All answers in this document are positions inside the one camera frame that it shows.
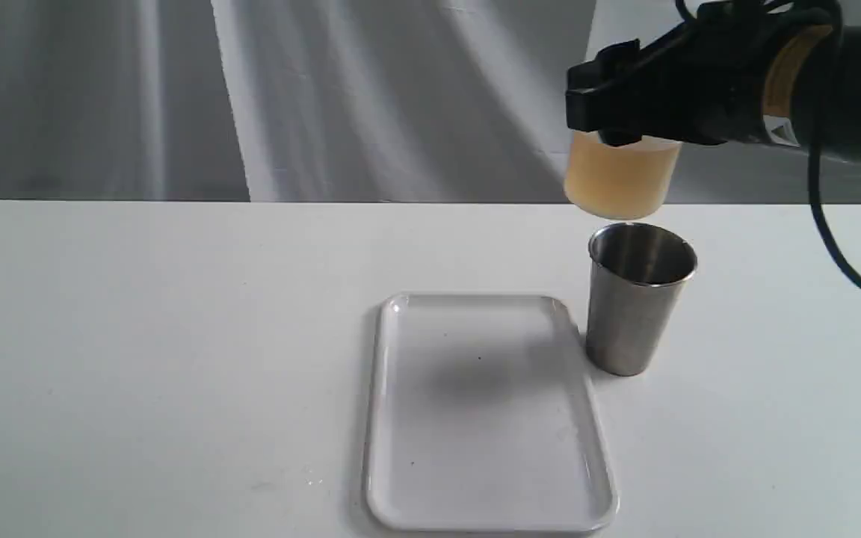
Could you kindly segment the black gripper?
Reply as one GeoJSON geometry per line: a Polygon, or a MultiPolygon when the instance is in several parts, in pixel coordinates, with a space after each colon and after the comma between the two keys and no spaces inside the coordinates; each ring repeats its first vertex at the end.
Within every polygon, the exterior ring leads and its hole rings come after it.
{"type": "Polygon", "coordinates": [[[565,123],[609,146],[659,137],[704,146],[775,144],[765,86],[778,54],[805,31],[833,31],[833,1],[674,3],[680,23],[643,47],[602,49],[565,75],[565,123]]]}

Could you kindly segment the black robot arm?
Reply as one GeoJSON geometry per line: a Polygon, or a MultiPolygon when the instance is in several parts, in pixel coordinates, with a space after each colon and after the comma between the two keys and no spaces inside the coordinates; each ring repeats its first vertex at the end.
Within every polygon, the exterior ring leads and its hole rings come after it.
{"type": "Polygon", "coordinates": [[[861,164],[861,26],[836,1],[714,1],[642,46],[615,43],[567,73],[574,132],[781,146],[861,164]]]}

